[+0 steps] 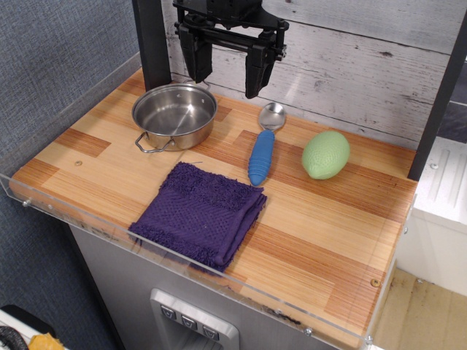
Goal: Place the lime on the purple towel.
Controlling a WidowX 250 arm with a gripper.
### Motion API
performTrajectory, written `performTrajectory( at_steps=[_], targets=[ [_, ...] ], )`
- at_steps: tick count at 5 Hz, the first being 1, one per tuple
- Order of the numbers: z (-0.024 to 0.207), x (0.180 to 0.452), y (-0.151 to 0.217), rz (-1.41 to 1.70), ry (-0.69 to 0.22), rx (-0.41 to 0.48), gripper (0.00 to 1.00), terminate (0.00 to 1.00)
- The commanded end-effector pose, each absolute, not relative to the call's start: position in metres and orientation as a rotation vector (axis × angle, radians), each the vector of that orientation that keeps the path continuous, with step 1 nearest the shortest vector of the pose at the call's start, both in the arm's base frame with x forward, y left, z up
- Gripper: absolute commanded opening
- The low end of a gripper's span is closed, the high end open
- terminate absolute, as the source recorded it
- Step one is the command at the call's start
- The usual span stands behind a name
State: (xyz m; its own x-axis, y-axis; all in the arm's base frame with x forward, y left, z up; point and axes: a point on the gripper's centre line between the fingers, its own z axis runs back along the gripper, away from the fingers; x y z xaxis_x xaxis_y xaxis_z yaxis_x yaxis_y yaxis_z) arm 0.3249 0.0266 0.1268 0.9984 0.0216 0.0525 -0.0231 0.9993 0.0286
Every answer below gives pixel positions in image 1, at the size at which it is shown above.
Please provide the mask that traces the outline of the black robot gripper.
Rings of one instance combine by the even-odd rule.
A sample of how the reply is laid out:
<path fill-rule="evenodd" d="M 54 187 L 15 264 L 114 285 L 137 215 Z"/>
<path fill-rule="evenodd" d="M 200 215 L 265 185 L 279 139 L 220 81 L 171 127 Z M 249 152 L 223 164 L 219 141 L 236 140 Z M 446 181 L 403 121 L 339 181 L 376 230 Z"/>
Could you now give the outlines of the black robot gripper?
<path fill-rule="evenodd" d="M 275 61 L 285 57 L 289 24 L 263 8 L 262 1 L 174 1 L 177 33 L 190 78 L 212 73 L 212 45 L 247 52 L 245 95 L 267 86 Z"/>

